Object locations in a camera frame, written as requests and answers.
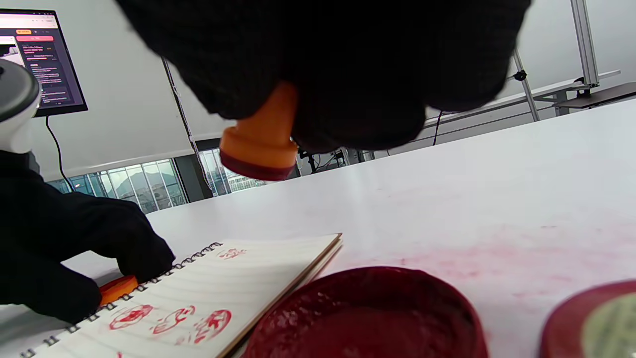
red ink pad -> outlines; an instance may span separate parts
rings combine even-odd
[[[301,287],[257,325],[245,358],[487,358],[470,302],[422,271],[369,267]]]
[[[99,292],[102,293],[101,305],[107,305],[117,301],[125,294],[129,294],[134,291],[139,284],[135,276],[124,276],[117,280],[110,281],[99,288]]]
[[[541,358],[633,357],[636,281],[610,283],[570,297],[550,315]]]

red seal mark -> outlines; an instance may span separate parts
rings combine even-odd
[[[197,345],[218,336],[219,333],[223,332],[223,329],[228,326],[231,319],[232,313],[228,310],[214,311],[207,318],[195,324],[194,344]]]
[[[229,259],[233,259],[236,256],[242,255],[246,252],[247,250],[237,250],[236,248],[230,248],[227,251],[221,252],[219,257],[224,260],[229,260]]]
[[[141,321],[145,316],[149,315],[153,308],[154,307],[149,304],[140,304],[139,306],[129,308],[118,314],[113,319],[109,327],[112,330],[115,330],[132,326]]]
[[[188,316],[195,313],[194,306],[188,306],[186,308],[180,308],[166,317],[159,320],[159,324],[152,328],[153,334],[161,334],[175,328],[178,324],[185,321]]]

black glove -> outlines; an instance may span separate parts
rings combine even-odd
[[[117,0],[210,113],[251,116],[279,80],[300,103],[309,152],[388,149],[423,129],[425,105],[465,111],[503,88],[530,0],[385,3]]]
[[[93,280],[62,261],[93,251],[117,259],[121,273],[138,282],[172,267],[172,251],[136,204],[61,194],[28,169],[27,154],[0,151],[0,198],[0,304],[25,304],[74,324],[97,310],[102,297]]]

white table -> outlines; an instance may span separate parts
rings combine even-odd
[[[345,246],[325,274],[365,265],[423,269],[473,302],[491,357],[535,357],[542,324],[560,301],[636,276],[636,101],[149,218],[180,259],[216,240],[343,232]],[[69,266],[93,276],[115,268],[94,258],[81,255]],[[43,334],[24,331],[3,352]]]

spiral notebook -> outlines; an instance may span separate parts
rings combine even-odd
[[[340,234],[213,243],[21,356],[236,357],[263,314],[341,245]]]

